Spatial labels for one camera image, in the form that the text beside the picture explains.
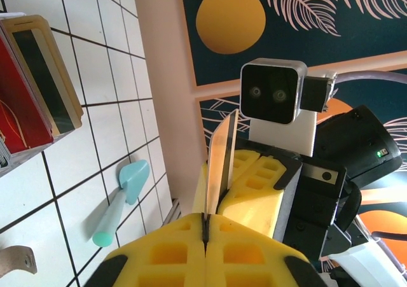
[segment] wooden blade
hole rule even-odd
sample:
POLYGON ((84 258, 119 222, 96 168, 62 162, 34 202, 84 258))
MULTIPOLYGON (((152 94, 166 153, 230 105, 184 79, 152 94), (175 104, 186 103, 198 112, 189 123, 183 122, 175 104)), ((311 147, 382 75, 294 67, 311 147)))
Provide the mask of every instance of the wooden blade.
POLYGON ((238 110, 229 114, 216 128, 209 145, 205 219, 215 214, 219 197, 230 187, 235 151, 238 110))

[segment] white tile wall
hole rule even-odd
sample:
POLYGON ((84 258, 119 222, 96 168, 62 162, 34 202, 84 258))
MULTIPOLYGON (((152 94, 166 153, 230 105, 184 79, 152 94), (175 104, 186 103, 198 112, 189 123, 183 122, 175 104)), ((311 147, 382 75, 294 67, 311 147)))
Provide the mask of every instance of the white tile wall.
POLYGON ((84 115, 80 129, 0 179, 0 248, 29 246, 38 265, 0 286, 84 286, 111 250, 159 228, 172 205, 137 9, 134 0, 4 2, 0 10, 48 20, 84 115), (149 178, 125 205, 117 241, 100 249, 91 236, 118 173, 142 159, 149 178))

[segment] wall mural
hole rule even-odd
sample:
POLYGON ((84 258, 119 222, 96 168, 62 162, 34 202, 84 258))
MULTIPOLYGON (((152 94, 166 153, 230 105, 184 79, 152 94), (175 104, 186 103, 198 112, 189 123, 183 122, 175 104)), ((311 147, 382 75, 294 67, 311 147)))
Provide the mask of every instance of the wall mural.
MULTIPOLYGON (((407 50, 407 0, 183 0, 183 6, 195 86, 237 80, 241 66, 258 57, 310 67, 407 50)), ((403 153, 400 170, 364 188, 361 218, 371 231, 405 233, 407 86, 362 80, 337 89, 319 120, 365 104, 403 153)), ((207 146, 218 123, 238 108, 239 96, 213 95, 198 103, 207 146)), ((238 135, 247 138, 249 127, 240 116, 238 135)), ((407 243, 385 242, 407 264, 407 243)))
POLYGON ((308 66, 407 50, 407 0, 183 0, 197 86, 258 57, 308 66))

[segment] cable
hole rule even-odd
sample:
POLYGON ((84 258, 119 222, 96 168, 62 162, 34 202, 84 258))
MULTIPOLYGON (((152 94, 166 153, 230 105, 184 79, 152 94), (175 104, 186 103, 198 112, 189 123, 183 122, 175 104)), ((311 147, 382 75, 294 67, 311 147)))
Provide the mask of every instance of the cable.
POLYGON ((407 234, 388 233, 388 232, 373 232, 373 237, 393 239, 395 241, 407 241, 407 234))
POLYGON ((407 75, 383 71, 356 71, 342 73, 336 77, 335 84, 361 79, 387 80, 407 84, 407 75))

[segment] screw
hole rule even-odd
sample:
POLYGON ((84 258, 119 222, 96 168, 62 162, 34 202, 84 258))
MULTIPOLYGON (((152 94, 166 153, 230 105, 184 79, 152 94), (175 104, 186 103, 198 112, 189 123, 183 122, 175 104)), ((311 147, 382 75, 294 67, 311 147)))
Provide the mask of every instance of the screw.
POLYGON ((31 267, 31 261, 28 256, 25 257, 24 263, 25 263, 25 266, 27 266, 27 268, 31 267))
POLYGON ((305 225, 302 222, 299 222, 299 223, 297 223, 296 228, 299 231, 304 231, 305 230, 305 225))

